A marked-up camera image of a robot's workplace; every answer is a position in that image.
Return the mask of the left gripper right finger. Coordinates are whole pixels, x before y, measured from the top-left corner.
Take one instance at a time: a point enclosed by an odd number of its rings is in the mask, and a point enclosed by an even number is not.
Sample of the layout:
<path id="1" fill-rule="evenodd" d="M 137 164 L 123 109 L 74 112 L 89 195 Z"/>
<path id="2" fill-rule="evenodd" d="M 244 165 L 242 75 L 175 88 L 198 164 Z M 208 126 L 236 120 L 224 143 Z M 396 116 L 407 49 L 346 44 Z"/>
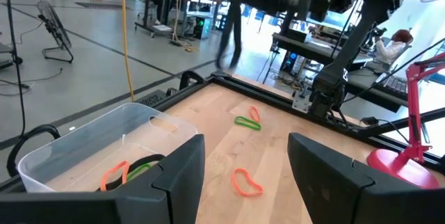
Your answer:
<path id="1" fill-rule="evenodd" d="M 313 223 L 444 223 L 443 189 L 420 189 L 298 133 L 287 148 Z"/>

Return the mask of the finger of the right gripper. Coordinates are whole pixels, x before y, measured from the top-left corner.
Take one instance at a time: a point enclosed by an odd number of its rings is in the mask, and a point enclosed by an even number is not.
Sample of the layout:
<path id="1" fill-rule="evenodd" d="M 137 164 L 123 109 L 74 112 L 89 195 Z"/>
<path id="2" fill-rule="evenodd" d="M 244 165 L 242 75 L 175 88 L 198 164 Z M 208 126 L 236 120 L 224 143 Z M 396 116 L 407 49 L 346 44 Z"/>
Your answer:
<path id="1" fill-rule="evenodd" d="M 230 68 L 235 68 L 238 65 L 239 58 L 241 55 L 241 16 L 232 15 L 233 33 L 234 33 L 234 53 L 232 56 Z"/>
<path id="2" fill-rule="evenodd" d="M 216 68 L 219 70 L 223 68 L 223 55 L 229 44 L 230 34 L 233 33 L 232 15 L 241 15 L 241 0 L 230 1 L 226 26 L 223 29 L 218 53 L 216 54 Z"/>

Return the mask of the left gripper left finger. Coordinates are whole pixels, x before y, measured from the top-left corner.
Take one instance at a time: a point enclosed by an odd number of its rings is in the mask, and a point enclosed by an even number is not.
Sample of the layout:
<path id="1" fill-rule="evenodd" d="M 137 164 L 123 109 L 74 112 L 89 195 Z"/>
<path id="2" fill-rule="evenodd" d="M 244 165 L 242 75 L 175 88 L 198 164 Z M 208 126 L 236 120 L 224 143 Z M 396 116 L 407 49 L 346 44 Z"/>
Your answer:
<path id="1" fill-rule="evenodd" d="M 113 191 L 7 193 L 2 223 L 194 223 L 204 181 L 204 135 Z"/>

